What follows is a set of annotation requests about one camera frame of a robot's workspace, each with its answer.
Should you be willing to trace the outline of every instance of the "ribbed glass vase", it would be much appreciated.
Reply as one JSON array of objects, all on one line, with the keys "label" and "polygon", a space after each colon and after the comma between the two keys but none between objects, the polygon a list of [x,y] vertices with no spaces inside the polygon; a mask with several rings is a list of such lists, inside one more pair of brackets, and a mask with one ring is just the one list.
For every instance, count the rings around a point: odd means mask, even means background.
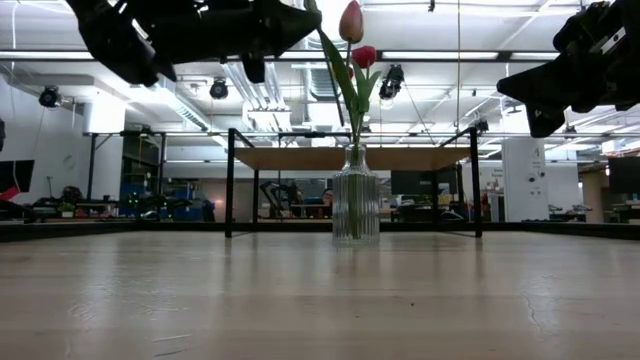
[{"label": "ribbed glass vase", "polygon": [[369,169],[366,147],[349,145],[345,164],[333,177],[333,241],[371,244],[380,240],[380,182]]}]

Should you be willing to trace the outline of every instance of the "computer screen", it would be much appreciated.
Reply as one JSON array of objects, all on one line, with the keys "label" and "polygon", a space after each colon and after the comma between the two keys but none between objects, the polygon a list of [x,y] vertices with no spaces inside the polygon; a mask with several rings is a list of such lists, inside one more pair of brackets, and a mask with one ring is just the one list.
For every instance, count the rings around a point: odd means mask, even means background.
[{"label": "computer screen", "polygon": [[614,194],[640,193],[640,157],[609,158],[609,190]]},{"label": "computer screen", "polygon": [[16,186],[18,181],[20,191],[28,192],[33,174],[33,160],[0,161],[0,193]]},{"label": "computer screen", "polygon": [[[433,172],[392,171],[393,195],[430,195]],[[455,168],[438,171],[438,194],[455,194],[458,191]]]}]

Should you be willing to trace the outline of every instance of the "pillar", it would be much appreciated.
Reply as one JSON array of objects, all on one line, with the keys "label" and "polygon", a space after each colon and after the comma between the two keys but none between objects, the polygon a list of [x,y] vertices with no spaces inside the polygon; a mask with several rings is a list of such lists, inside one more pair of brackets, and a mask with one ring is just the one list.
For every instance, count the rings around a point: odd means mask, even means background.
[{"label": "pillar", "polygon": [[532,138],[505,139],[502,151],[506,221],[548,220],[544,143]]},{"label": "pillar", "polygon": [[[98,97],[94,102],[85,104],[84,119],[85,132],[90,133],[110,133],[124,130],[125,104],[115,98],[108,96]],[[111,196],[111,199],[120,198],[120,182],[122,173],[122,147],[123,138],[112,136],[99,137],[96,146],[100,146],[95,151],[93,187],[91,197],[102,199],[104,195]]]},{"label": "pillar", "polygon": [[582,175],[582,197],[584,204],[593,209],[587,211],[587,223],[602,224],[602,174],[599,171]]}]

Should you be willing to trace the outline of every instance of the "tulip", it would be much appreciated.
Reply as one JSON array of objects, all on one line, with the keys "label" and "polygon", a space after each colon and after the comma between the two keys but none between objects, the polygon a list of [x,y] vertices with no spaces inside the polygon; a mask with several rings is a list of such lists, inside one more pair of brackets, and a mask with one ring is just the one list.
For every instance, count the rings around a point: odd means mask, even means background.
[{"label": "tulip", "polygon": [[340,18],[340,37],[350,44],[357,44],[364,36],[362,10],[356,0],[352,0],[344,9]]},{"label": "tulip", "polygon": [[373,46],[359,47],[351,52],[353,62],[361,69],[368,69],[376,62],[376,48]]}]

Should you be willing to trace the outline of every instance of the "shelf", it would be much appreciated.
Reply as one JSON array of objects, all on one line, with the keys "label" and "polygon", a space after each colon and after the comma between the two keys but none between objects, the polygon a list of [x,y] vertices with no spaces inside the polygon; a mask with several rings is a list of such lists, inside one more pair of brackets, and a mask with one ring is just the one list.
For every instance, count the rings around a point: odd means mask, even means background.
[{"label": "shelf", "polygon": [[[340,170],[342,148],[236,148],[236,159],[254,170]],[[439,170],[469,156],[469,148],[368,148],[371,170]]]}]

